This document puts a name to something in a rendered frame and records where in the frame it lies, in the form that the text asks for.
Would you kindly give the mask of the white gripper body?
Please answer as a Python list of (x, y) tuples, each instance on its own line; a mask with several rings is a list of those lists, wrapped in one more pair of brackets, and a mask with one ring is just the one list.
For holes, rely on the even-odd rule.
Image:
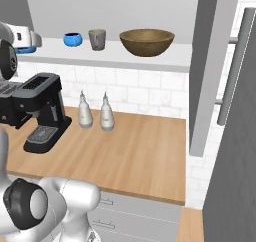
[(32, 47), (41, 47), (42, 46), (42, 38), (38, 33), (31, 31), (30, 36), (31, 36), (31, 46)]

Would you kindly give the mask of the dark grey cabinet door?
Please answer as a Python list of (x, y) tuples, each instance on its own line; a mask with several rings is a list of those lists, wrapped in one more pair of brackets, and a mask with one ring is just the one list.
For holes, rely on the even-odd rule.
[(256, 242), (256, 25), (203, 207), (204, 242)]

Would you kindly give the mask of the small blue bowl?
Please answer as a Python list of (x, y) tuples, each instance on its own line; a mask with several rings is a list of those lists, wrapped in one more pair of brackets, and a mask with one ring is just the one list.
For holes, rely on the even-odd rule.
[(64, 44), (69, 47), (77, 47), (82, 44), (83, 38), (80, 33), (66, 33), (63, 37)]
[(36, 47), (20, 47), (15, 48), (16, 54), (30, 54), (36, 51)]

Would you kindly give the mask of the grey cup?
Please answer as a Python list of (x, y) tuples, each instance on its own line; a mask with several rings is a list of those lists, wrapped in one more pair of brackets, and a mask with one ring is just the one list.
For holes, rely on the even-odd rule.
[(88, 31), (91, 47), (94, 51), (105, 49), (106, 31), (104, 29), (92, 29)]

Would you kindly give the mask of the black coffee machine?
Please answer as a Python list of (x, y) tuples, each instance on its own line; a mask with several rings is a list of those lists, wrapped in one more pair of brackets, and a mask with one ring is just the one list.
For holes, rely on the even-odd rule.
[(15, 107), (37, 120), (37, 127), (23, 146), (26, 152), (46, 153), (60, 139), (72, 122), (65, 115), (60, 77), (54, 73), (38, 73), (12, 94)]

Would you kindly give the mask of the white grey bottle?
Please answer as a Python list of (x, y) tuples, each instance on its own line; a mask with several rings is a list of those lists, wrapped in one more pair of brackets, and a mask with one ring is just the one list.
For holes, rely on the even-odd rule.
[(93, 116), (89, 104), (86, 101), (84, 93), (80, 94), (78, 122), (83, 129), (88, 129), (93, 125)]
[(114, 115), (107, 94), (103, 96), (103, 104), (100, 112), (100, 126), (104, 131), (111, 131), (114, 128)]

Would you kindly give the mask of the brown wooden bowl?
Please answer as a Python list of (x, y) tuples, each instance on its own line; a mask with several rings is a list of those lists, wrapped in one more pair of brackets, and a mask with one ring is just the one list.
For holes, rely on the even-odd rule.
[(119, 35), (124, 48), (139, 57), (155, 57), (165, 52), (173, 42), (172, 32), (160, 29), (132, 29)]

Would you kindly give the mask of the grey drawer front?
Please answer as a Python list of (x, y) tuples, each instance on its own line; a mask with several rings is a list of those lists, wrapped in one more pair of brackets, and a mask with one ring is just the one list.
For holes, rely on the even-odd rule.
[[(176, 242), (179, 223), (136, 216), (103, 208), (88, 213), (102, 242)], [(92, 221), (112, 223), (114, 230), (95, 226)]]
[(104, 191), (101, 192), (101, 199), (109, 199), (114, 202), (112, 206), (99, 203), (101, 208), (172, 223), (180, 222), (182, 207), (179, 205)]

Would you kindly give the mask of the grey wall cabinet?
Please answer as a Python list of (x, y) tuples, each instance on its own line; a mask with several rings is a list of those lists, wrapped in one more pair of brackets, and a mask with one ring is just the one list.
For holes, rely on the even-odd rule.
[[(187, 73), (198, 0), (25, 0), (27, 24), (41, 35), (43, 46), (21, 55), (24, 62), (162, 70)], [(175, 39), (157, 57), (135, 57), (122, 45), (119, 34), (129, 29), (171, 31)], [(105, 49), (94, 51), (88, 31), (106, 31)], [(64, 44), (66, 33), (80, 33), (81, 45)]]

